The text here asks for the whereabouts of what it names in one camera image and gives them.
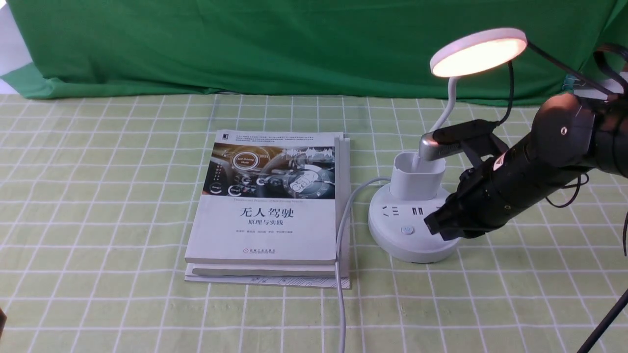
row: green checkered tablecloth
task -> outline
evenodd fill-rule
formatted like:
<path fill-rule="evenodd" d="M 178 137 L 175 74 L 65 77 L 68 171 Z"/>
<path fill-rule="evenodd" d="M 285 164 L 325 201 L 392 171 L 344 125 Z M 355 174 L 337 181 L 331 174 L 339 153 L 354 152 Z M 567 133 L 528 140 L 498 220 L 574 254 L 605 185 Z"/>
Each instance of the green checkered tablecloth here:
<path fill-rule="evenodd" d="M 355 187 L 390 175 L 442 109 L 356 97 L 0 95 L 0 352 L 335 352 L 334 290 L 184 282 L 213 132 L 345 131 Z M 497 134 L 514 144 L 535 112 L 514 109 Z M 450 122 L 503 113 L 458 104 Z M 470 163 L 447 163 L 454 191 Z M 625 179 L 591 173 L 572 206 L 542 202 L 431 265 L 376 246 L 374 191 L 354 207 L 347 353 L 575 352 L 628 287 Z M 623 313 L 594 351 L 625 352 L 626 332 Z"/>

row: lamp head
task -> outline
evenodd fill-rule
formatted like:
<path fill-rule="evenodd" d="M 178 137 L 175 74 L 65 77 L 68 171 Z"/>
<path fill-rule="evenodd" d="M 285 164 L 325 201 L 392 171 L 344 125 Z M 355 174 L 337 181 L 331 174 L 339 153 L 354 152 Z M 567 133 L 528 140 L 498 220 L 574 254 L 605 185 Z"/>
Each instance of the lamp head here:
<path fill-rule="evenodd" d="M 526 34 L 516 28 L 495 28 L 453 41 L 430 60 L 437 77 L 460 77 L 507 63 L 528 45 Z"/>

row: power button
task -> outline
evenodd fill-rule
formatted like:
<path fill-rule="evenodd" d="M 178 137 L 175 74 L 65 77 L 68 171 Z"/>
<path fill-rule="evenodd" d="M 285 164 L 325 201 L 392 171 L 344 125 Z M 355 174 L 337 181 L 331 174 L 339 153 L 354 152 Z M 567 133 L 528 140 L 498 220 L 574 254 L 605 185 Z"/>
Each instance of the power button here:
<path fill-rule="evenodd" d="M 414 228 L 412 228 L 411 225 L 406 225 L 405 227 L 401 227 L 401 232 L 409 236 L 410 234 L 414 233 Z"/>

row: green backdrop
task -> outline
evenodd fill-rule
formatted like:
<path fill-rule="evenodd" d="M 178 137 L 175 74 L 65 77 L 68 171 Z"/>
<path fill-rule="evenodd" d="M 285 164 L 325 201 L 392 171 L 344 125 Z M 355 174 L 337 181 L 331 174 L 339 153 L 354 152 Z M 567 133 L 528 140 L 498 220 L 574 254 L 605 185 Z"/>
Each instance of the green backdrop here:
<path fill-rule="evenodd" d="M 595 74 L 601 41 L 628 43 L 628 0 L 9 0 L 33 63 L 3 79 L 27 98 L 136 94 L 447 96 L 429 61 L 500 26 Z M 516 103 L 559 92 L 565 73 L 526 51 Z M 463 100 L 503 104 L 507 68 L 460 81 Z"/>

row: lamp base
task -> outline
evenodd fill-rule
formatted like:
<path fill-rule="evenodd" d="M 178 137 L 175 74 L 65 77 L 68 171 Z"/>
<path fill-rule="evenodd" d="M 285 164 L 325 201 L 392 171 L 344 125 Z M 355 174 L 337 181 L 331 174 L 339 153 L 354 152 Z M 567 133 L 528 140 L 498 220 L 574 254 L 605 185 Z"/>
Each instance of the lamp base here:
<path fill-rule="evenodd" d="M 456 251 L 459 239 L 444 241 L 439 234 L 430 234 L 423 220 L 441 207 L 448 195 L 439 187 L 430 200 L 400 200 L 391 194 L 390 184 L 381 187 L 369 206 L 373 239 L 402 261 L 426 264 L 444 260 Z"/>

